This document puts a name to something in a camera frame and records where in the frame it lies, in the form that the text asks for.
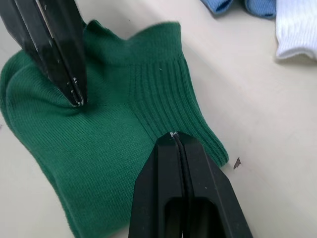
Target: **beige table surface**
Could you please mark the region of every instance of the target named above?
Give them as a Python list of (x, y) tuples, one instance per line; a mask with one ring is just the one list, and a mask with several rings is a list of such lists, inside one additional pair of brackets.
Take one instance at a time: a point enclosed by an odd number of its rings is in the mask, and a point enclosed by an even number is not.
[[(275, 60), (274, 21), (239, 6), (213, 18), (199, 0), (78, 0), (128, 38), (178, 20), (197, 99), (226, 147), (229, 177), (255, 238), (317, 237), (317, 62)], [(0, 22), (0, 68), (19, 46)], [(52, 187), (0, 117), (0, 237), (72, 238)], [(242, 165), (233, 169), (240, 157)], [(126, 228), (116, 238), (127, 237)]]

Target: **dark speck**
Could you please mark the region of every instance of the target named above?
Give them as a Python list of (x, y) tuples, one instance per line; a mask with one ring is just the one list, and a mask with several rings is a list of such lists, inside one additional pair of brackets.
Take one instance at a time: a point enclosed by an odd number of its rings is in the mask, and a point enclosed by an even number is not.
[(241, 161), (240, 161), (240, 157), (237, 159), (236, 163), (234, 164), (233, 166), (233, 169), (236, 169), (237, 167), (239, 167), (241, 164)]

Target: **blue sock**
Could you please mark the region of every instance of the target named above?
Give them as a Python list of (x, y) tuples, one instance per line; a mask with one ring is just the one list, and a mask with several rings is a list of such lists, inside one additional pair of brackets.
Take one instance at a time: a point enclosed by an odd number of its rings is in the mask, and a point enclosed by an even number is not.
[(245, 6), (255, 16), (272, 18), (276, 15), (276, 0), (245, 0)]
[[(233, 0), (201, 0), (215, 15), (228, 10)], [(276, 15), (276, 0), (244, 0), (249, 13), (255, 16), (272, 18)]]

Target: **folded sock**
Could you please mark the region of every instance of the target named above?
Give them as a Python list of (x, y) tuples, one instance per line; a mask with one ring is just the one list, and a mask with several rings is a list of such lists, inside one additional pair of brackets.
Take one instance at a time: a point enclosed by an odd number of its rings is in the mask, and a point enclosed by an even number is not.
[(56, 191), (77, 238), (105, 238), (130, 218), (135, 178), (156, 139), (183, 131), (222, 166), (184, 59), (180, 26), (123, 40), (98, 22), (84, 31), (88, 104), (72, 107), (23, 52), (1, 73), (0, 109)]
[[(229, 9), (233, 0), (201, 0), (213, 14)], [(244, 0), (249, 13), (258, 17), (272, 18), (276, 15), (276, 0)]]
[(317, 1), (277, 0), (276, 57), (305, 54), (317, 59)]

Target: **white sock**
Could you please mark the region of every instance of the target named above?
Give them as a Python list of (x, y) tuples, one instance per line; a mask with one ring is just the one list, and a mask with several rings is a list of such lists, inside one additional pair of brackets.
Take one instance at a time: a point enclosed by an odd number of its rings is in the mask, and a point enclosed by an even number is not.
[(278, 59), (306, 54), (317, 59), (317, 0), (277, 0)]

